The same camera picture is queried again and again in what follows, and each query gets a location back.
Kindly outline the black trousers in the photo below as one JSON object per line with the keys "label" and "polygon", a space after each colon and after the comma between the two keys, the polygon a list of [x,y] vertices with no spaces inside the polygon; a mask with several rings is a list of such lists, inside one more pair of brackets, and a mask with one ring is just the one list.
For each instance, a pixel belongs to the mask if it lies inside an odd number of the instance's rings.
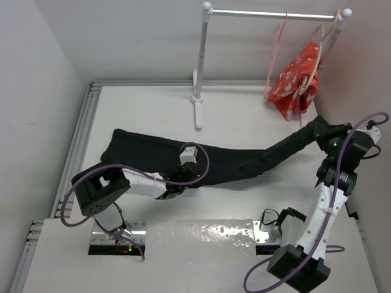
{"label": "black trousers", "polygon": [[[260,176],[313,143],[316,133],[328,126],[329,123],[319,115],[300,130],[264,150],[235,150],[204,145],[210,168],[203,181],[193,185],[193,188]],[[115,129],[101,160],[113,159],[143,172],[168,174],[177,170],[183,144],[177,140]]]}

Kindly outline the pink wire hanger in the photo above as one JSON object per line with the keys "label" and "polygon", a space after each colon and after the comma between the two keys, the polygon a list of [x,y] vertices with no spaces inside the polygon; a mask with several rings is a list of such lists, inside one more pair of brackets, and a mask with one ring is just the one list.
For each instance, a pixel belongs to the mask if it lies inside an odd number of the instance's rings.
{"label": "pink wire hanger", "polygon": [[282,36],[282,32],[284,30],[285,24],[287,22],[287,19],[288,19],[288,12],[286,12],[285,18],[283,19],[283,22],[279,24],[278,29],[277,29],[276,37],[274,40],[274,47],[273,47],[273,51],[272,51],[272,55],[271,55],[271,60],[269,63],[269,68],[268,68],[268,75],[266,78],[265,91],[264,91],[264,95],[263,95],[264,99],[266,99],[268,97],[268,89],[269,89],[269,84],[271,81],[271,75],[272,75],[272,72],[274,69],[274,64],[275,64],[277,52],[279,49],[280,39]]}

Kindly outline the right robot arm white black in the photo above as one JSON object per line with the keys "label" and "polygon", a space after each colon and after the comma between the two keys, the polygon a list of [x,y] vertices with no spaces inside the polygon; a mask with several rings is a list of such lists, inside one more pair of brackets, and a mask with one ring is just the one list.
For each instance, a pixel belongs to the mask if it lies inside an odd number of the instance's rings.
{"label": "right robot arm white black", "polygon": [[356,186],[356,168],[377,138],[346,123],[328,126],[315,140],[326,154],[316,172],[315,199],[307,215],[293,208],[280,213],[276,226],[282,242],[267,267],[297,292],[311,292],[329,277],[331,270],[324,263],[329,234]]}

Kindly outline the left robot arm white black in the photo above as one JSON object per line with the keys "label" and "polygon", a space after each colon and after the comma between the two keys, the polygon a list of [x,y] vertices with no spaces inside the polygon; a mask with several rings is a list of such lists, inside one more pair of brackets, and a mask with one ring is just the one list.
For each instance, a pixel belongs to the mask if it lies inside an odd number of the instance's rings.
{"label": "left robot arm white black", "polygon": [[123,230],[125,220],[116,206],[124,194],[167,200],[201,181],[205,172],[195,161],[183,161],[173,173],[147,173],[122,164],[101,162],[71,180],[81,214],[93,218],[104,230]]}

